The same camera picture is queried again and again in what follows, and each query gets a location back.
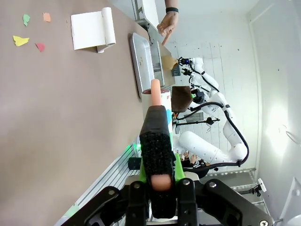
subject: paper scrap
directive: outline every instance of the paper scrap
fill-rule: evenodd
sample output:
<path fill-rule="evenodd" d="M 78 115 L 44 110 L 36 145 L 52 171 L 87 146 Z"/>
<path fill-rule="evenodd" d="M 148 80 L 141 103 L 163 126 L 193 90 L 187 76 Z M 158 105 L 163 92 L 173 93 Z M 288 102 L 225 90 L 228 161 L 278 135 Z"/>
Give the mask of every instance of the paper scrap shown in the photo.
<path fill-rule="evenodd" d="M 44 49 L 45 49 L 45 46 L 42 43 L 36 43 L 36 46 L 38 47 L 38 49 L 39 49 L 40 52 L 43 52 Z"/>
<path fill-rule="evenodd" d="M 24 23 L 25 26 L 27 26 L 29 20 L 30 20 L 30 16 L 27 15 L 27 14 L 24 14 L 23 15 L 23 23 Z"/>
<path fill-rule="evenodd" d="M 49 13 L 43 13 L 44 21 L 51 22 L 51 17 Z"/>
<path fill-rule="evenodd" d="M 13 35 L 13 39 L 15 41 L 16 46 L 24 45 L 29 41 L 29 38 L 21 38 L 19 36 L 14 36 L 14 35 Z"/>

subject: cylindrical container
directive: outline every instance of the cylindrical container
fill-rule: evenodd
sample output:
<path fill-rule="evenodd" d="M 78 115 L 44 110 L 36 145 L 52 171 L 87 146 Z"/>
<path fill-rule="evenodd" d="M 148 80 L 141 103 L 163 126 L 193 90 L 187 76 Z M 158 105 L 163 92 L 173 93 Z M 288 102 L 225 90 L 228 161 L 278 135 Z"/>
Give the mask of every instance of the cylindrical container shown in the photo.
<path fill-rule="evenodd" d="M 145 118 L 147 110 L 152 106 L 151 90 L 145 90 L 142 95 L 142 108 L 143 108 L 143 118 Z M 172 122 L 172 111 L 171 111 L 171 96 L 170 91 L 167 89 L 161 89 L 161 104 L 166 108 L 168 130 L 170 135 L 170 142 L 173 146 L 173 122 Z"/>

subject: black textured grip pad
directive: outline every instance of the black textured grip pad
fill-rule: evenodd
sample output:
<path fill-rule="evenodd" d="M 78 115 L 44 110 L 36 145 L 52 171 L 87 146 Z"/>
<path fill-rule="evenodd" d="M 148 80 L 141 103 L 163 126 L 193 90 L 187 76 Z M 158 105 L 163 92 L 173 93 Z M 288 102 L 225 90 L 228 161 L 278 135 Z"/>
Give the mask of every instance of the black textured grip pad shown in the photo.
<path fill-rule="evenodd" d="M 170 143 L 164 106 L 149 107 L 141 129 L 140 142 L 153 216 L 155 218 L 172 218 L 176 209 L 175 156 Z M 154 191 L 150 178 L 152 175 L 162 174 L 170 176 L 172 187 L 164 192 Z"/>

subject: human hand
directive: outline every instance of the human hand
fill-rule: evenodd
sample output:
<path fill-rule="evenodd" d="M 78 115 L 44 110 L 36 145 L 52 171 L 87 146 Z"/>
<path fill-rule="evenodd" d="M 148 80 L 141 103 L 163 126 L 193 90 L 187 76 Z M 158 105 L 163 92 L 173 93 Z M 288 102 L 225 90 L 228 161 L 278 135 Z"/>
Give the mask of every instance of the human hand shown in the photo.
<path fill-rule="evenodd" d="M 184 152 L 184 157 L 185 157 L 185 159 L 189 158 L 189 152 L 188 151 Z"/>
<path fill-rule="evenodd" d="M 167 12 L 162 22 L 158 24 L 157 29 L 159 34 L 165 36 L 162 45 L 165 45 L 169 36 L 172 34 L 174 29 L 176 28 L 179 20 L 178 12 Z"/>
<path fill-rule="evenodd" d="M 190 157 L 190 163 L 192 163 L 192 164 L 196 163 L 197 158 L 198 158 L 197 155 L 193 154 L 193 155 Z"/>

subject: red paper scrap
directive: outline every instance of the red paper scrap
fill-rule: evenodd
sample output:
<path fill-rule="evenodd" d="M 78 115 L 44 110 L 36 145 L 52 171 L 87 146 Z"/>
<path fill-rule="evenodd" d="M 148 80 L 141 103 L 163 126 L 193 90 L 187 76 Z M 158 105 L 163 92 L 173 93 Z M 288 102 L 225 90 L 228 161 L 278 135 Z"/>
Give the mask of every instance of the red paper scrap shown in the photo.
<path fill-rule="evenodd" d="M 36 46 L 38 47 L 38 49 L 39 49 L 39 51 L 40 51 L 40 52 L 43 52 L 43 51 L 44 51 L 44 49 L 45 49 L 45 46 L 44 46 L 44 44 L 41 44 L 41 43 L 36 43 Z"/>

